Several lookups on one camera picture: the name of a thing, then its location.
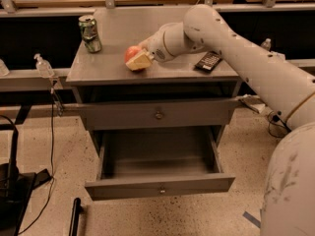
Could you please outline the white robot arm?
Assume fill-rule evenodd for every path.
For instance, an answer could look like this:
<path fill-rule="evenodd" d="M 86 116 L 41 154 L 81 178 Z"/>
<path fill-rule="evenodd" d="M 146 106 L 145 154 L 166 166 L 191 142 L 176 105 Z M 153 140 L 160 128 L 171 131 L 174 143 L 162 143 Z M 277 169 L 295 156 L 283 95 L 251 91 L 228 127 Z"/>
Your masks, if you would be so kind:
<path fill-rule="evenodd" d="M 238 35 L 202 4 L 191 7 L 182 22 L 129 47 L 125 64 L 139 71 L 204 50 L 219 54 L 290 129 L 269 163 L 260 235 L 315 236 L 314 77 Z"/>

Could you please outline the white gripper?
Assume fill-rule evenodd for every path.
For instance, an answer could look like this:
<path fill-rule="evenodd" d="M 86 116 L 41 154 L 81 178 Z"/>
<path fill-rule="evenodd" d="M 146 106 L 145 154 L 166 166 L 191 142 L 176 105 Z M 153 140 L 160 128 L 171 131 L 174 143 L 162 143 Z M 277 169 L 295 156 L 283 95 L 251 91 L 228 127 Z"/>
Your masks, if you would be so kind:
<path fill-rule="evenodd" d="M 163 25 L 152 36 L 140 42 L 139 46 L 142 50 L 125 63 L 131 71 L 147 69 L 153 60 L 163 63 L 197 50 L 196 43 L 184 32 L 182 23 Z"/>

